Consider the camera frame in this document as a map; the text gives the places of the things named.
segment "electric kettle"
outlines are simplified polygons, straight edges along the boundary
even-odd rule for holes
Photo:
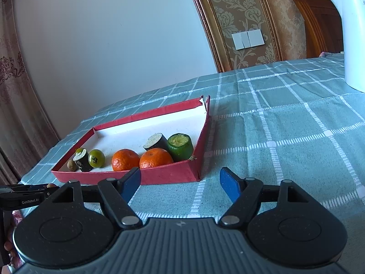
[[[365,93],[365,0],[331,0],[342,19],[344,78]]]

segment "white wall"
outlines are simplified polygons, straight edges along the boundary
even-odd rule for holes
[[[216,73],[193,0],[13,0],[35,90],[63,138],[100,108]]]

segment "white switch panel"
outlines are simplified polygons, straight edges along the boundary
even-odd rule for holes
[[[232,34],[236,50],[265,44],[260,29]]]

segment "tablecloth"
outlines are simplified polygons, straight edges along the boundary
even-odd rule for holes
[[[345,83],[340,54],[201,76],[111,104],[82,121],[22,182],[61,185],[50,169],[92,126],[201,95],[211,96],[202,180],[140,186],[129,203],[138,216],[218,220],[231,205],[219,184],[223,166],[265,184],[291,179],[344,223],[349,239],[340,264],[364,273],[365,94]]]

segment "red box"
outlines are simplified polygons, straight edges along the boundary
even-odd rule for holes
[[[210,96],[205,103],[201,96],[201,98],[152,109],[95,126],[60,159],[53,167],[52,173],[60,182],[76,179],[81,184],[97,184],[109,177],[119,179],[128,171],[112,170],[111,156],[116,151],[129,148],[141,155],[144,152],[142,145],[152,134],[161,132],[168,138],[172,134],[181,132],[191,137],[195,159],[141,169],[141,184],[200,181],[209,122],[209,101]],[[91,172],[68,171],[67,161],[73,158],[75,150],[79,147],[85,147],[88,151],[94,148],[103,151],[106,166],[93,169]]]

